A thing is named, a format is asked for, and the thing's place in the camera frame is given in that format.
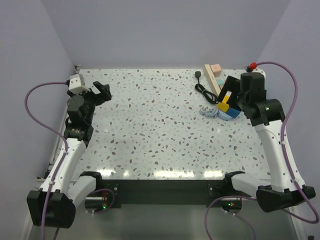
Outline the yellow cube socket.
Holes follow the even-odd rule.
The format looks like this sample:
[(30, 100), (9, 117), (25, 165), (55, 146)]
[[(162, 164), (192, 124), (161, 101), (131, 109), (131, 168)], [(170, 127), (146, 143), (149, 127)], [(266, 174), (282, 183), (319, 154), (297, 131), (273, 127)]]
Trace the yellow cube socket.
[(222, 102), (219, 102), (217, 104), (217, 108), (226, 113), (229, 109), (230, 109), (230, 105), (227, 103), (227, 101), (229, 100), (230, 96), (229, 95), (225, 95)]

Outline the blue cube plug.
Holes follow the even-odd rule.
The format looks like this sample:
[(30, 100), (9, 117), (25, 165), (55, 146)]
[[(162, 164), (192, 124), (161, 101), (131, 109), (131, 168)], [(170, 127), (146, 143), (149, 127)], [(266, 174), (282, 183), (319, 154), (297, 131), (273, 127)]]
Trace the blue cube plug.
[(241, 111), (230, 107), (225, 113), (231, 118), (236, 119)]

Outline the pink cube plug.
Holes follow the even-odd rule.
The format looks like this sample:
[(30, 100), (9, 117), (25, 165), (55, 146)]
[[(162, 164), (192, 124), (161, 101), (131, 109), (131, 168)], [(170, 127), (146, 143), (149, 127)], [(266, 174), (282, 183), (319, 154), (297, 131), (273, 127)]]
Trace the pink cube plug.
[(220, 64), (212, 64), (210, 65), (211, 71), (215, 77), (219, 77), (222, 73), (222, 68)]

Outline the teal small plug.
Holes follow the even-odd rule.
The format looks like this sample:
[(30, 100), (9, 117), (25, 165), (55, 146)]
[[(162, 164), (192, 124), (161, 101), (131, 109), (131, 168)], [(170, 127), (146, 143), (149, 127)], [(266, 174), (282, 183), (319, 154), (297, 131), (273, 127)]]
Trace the teal small plug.
[(222, 86), (224, 84), (224, 81), (220, 78), (217, 78), (216, 81), (219, 86)]

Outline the light blue round socket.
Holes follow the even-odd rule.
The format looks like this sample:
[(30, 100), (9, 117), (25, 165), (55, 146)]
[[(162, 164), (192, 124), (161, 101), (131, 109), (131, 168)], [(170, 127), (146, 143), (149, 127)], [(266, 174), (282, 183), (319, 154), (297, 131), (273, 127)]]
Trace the light blue round socket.
[(220, 111), (220, 110), (218, 111), (217, 116), (218, 116), (220, 119), (224, 120), (224, 121), (233, 120), (233, 118), (232, 118), (231, 116), (229, 116), (228, 114), (226, 114), (225, 112)]

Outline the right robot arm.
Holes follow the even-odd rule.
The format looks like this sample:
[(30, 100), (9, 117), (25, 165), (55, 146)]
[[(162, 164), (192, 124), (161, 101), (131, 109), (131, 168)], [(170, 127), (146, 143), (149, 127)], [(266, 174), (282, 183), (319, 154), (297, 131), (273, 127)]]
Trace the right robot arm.
[(238, 192), (254, 197), (260, 208), (273, 212), (297, 206), (316, 196), (307, 186), (295, 164), (286, 131), (282, 130), (285, 113), (277, 99), (267, 99), (265, 77), (259, 72), (246, 72), (240, 78), (228, 76), (218, 96), (244, 112), (262, 143), (270, 180), (260, 180), (244, 171), (226, 173), (220, 192), (230, 197)]

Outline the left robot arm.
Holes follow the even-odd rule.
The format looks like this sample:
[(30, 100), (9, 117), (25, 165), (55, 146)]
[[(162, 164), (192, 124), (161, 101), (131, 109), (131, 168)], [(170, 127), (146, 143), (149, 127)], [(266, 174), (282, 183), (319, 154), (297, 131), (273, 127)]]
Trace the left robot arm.
[(99, 91), (81, 85), (73, 87), (73, 81), (64, 82), (68, 86), (67, 119), (65, 130), (57, 135), (63, 146), (50, 173), (38, 190), (27, 195), (27, 205), (32, 223), (38, 227), (68, 229), (73, 224), (77, 207), (91, 194), (99, 196), (104, 190), (99, 172), (85, 171), (72, 184), (72, 176), (80, 158), (86, 151), (94, 128), (93, 116), (97, 106), (112, 99), (110, 86), (95, 81), (93, 86)]

